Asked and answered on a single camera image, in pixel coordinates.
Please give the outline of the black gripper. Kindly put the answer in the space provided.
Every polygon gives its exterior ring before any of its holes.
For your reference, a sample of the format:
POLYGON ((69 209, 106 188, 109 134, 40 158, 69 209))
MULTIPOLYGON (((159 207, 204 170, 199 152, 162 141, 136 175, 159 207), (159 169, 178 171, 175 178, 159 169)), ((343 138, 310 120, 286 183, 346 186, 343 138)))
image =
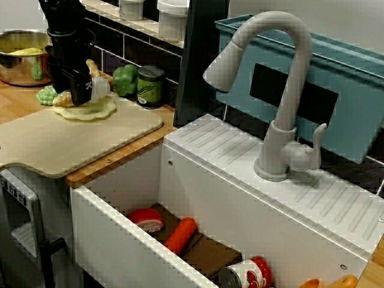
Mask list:
POLYGON ((91 57, 96 36, 88 28, 76 28, 70 32, 47 30, 51 45, 46 51, 52 58, 47 59, 47 70, 54 90, 60 94, 66 90, 71 92, 75 106, 91 100, 92 78, 88 68, 80 68, 91 57))

